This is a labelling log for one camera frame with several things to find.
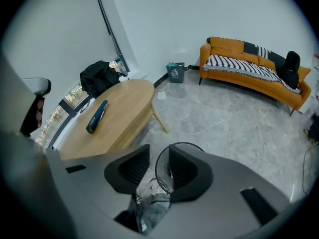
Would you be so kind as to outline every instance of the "table leg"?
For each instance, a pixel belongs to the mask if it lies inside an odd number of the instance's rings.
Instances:
[[[162,118],[160,117],[160,115],[158,114],[158,112],[155,110],[153,104],[151,104],[151,108],[154,114],[154,117],[158,120],[158,122],[161,124],[161,126],[163,127],[164,131],[166,133],[169,133],[169,129],[167,127],[167,125],[164,123],[164,121],[162,120]]]

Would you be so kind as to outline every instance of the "small blue trash bin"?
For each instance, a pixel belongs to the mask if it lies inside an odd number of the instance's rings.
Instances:
[[[185,63],[169,63],[166,68],[170,82],[182,83],[184,81]]]

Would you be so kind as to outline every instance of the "orange sofa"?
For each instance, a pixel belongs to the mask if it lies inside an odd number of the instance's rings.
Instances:
[[[304,82],[304,79],[310,72],[310,69],[302,66],[300,66],[298,69],[298,88],[302,91],[301,94],[296,94],[287,90],[280,82],[264,81],[231,72],[214,70],[205,71],[203,66],[210,55],[219,55],[245,60],[256,65],[265,66],[272,70],[276,70],[276,67],[281,66],[285,62],[285,58],[281,57],[280,55],[252,43],[219,37],[210,37],[207,39],[207,42],[207,44],[204,44],[200,48],[199,84],[203,78],[216,79],[238,84],[264,93],[288,105],[293,109],[293,111],[298,111],[310,95],[311,88],[306,82]]]

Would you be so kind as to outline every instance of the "floor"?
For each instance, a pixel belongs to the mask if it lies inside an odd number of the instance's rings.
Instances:
[[[189,70],[182,84],[166,79],[156,88],[153,104],[170,133],[152,118],[132,143],[151,145],[149,172],[165,147],[187,141],[245,164],[291,202],[303,197],[303,160],[310,147],[303,129],[312,121],[298,112],[289,117],[286,105],[253,90],[210,79],[198,85],[198,81],[198,71]],[[161,91],[166,98],[158,100]],[[306,192],[318,174],[318,149],[306,155]]]

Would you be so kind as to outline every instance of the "striped blanket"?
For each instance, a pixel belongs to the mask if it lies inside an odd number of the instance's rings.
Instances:
[[[301,90],[299,90],[298,88],[292,89],[291,87],[289,87],[281,78],[279,78],[275,71],[267,67],[258,66],[244,60],[238,60],[218,55],[210,55],[209,59],[204,64],[203,69],[205,71],[215,70],[232,72],[236,74],[248,75],[265,81],[281,82],[287,90],[296,94],[301,93]]]

